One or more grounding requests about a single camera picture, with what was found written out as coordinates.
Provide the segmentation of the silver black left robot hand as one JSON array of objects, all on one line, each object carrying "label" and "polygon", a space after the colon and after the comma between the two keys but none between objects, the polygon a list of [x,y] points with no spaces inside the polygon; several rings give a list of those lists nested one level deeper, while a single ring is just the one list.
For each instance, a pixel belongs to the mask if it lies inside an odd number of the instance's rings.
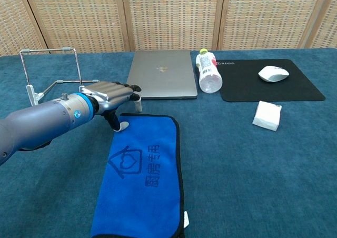
[{"label": "silver black left robot hand", "polygon": [[103,116],[115,132],[120,132],[129,126],[128,122],[118,120],[116,115],[118,107],[125,102],[133,101],[136,111],[142,111],[141,96],[138,94],[141,90],[137,85],[107,81],[80,87],[80,93],[93,102],[94,114]]}]

